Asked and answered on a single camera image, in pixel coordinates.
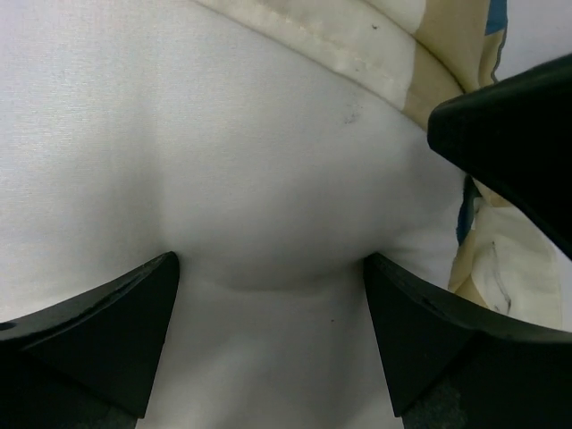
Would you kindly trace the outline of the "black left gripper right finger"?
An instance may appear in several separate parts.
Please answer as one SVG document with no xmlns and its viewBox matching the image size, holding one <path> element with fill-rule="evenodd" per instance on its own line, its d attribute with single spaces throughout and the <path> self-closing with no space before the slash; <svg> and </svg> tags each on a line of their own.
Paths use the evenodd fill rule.
<svg viewBox="0 0 572 429">
<path fill-rule="evenodd" d="M 480 307 L 377 254 L 364 262 L 364 283 L 405 427 L 570 427 L 568 332 Z"/>
</svg>

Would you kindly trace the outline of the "white pillow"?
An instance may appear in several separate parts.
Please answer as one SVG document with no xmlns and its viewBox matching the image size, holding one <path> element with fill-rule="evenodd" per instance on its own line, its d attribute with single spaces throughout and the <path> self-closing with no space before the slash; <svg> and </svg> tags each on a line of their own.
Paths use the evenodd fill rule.
<svg viewBox="0 0 572 429">
<path fill-rule="evenodd" d="M 398 428 L 362 282 L 437 286 L 462 173 L 381 98 L 192 1 L 1 4 L 1 317 L 161 253 L 142 428 Z"/>
</svg>

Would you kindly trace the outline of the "blue tan white patchwork pillowcase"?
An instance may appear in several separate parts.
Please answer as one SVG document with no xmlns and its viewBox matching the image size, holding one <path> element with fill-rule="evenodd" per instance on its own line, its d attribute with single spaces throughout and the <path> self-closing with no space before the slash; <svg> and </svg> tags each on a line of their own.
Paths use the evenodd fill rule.
<svg viewBox="0 0 572 429">
<path fill-rule="evenodd" d="M 492 85 L 503 1 L 211 1 L 208 7 L 354 80 L 426 127 L 440 103 Z M 467 178 L 449 290 L 559 329 L 559 259 L 518 208 Z"/>
</svg>

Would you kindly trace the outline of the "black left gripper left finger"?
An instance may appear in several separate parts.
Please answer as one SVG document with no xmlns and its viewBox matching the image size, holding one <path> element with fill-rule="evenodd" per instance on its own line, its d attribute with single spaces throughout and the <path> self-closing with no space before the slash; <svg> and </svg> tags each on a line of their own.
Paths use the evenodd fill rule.
<svg viewBox="0 0 572 429">
<path fill-rule="evenodd" d="M 3 428 L 133 428 L 147 411 L 179 285 L 156 257 L 1 324 Z"/>
</svg>

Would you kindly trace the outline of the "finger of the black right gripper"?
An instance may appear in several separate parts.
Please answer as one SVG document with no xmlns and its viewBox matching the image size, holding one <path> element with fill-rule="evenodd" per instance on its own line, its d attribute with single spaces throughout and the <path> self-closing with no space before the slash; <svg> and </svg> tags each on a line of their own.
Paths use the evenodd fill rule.
<svg viewBox="0 0 572 429">
<path fill-rule="evenodd" d="M 571 254 L 570 55 L 437 106 L 427 138 Z"/>
</svg>

